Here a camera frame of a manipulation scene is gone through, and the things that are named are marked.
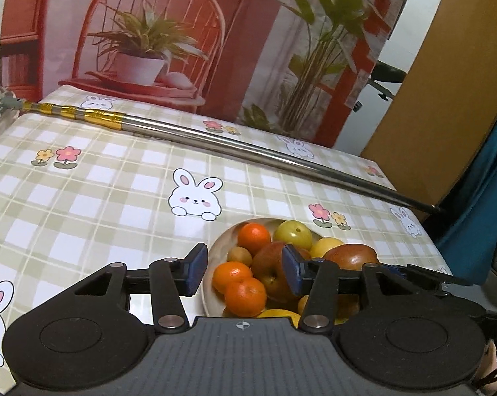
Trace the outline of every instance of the red chair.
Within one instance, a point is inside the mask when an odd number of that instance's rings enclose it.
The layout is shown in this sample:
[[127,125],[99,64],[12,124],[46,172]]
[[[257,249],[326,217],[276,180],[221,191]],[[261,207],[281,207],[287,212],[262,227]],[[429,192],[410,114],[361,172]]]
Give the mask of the red chair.
[[168,67],[170,72],[182,72],[191,80],[195,89],[189,94],[181,93],[178,89],[138,85],[136,88],[127,86],[124,91],[110,81],[114,77],[115,54],[100,55],[100,39],[88,37],[87,34],[118,29],[114,22],[117,15],[107,6],[138,15],[142,10],[142,1],[144,0],[92,0],[81,29],[71,78],[61,80],[58,84],[195,113],[197,107],[205,103],[203,88],[223,50],[223,12],[216,0],[146,0],[153,5],[157,14],[164,13],[166,18],[186,23],[191,28],[189,34],[197,40],[196,47],[205,52],[208,59],[189,56],[186,63],[174,59]]

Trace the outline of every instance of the silver rod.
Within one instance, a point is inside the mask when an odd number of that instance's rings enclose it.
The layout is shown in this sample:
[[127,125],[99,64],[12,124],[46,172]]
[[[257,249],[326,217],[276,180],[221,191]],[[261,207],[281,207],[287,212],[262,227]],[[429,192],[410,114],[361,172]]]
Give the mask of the silver rod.
[[132,115],[123,117],[122,130],[226,154],[241,160],[248,160],[308,178],[315,182],[323,182],[364,196],[380,199],[394,205],[409,207],[430,214],[440,212],[440,208],[435,205],[416,201],[398,193],[396,190],[377,185],[360,177],[275,150],[220,137],[208,132]]

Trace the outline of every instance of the blue cloth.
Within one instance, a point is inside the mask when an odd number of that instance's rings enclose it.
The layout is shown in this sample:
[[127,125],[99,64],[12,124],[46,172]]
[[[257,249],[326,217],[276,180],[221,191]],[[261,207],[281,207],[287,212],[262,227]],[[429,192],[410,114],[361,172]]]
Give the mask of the blue cloth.
[[497,121],[442,206],[457,219],[436,241],[439,251],[454,275],[483,284],[497,242]]

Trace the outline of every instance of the gray gripper base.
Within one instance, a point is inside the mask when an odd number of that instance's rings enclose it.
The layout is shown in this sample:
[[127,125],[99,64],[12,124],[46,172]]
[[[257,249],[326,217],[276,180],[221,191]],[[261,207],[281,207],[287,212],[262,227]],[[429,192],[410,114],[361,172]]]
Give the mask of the gray gripper base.
[[[51,396],[20,385],[9,396]],[[298,332],[288,318],[200,318],[160,336],[131,371],[67,396],[409,396],[369,382],[342,361],[324,336]],[[474,396],[467,386],[427,396]]]

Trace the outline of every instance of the white flower pot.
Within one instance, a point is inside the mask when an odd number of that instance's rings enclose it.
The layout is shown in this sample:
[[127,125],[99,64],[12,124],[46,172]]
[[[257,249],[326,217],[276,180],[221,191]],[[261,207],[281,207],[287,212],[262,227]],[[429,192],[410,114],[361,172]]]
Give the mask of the white flower pot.
[[151,86],[165,63],[164,59],[140,58],[118,53],[116,75],[124,82]]

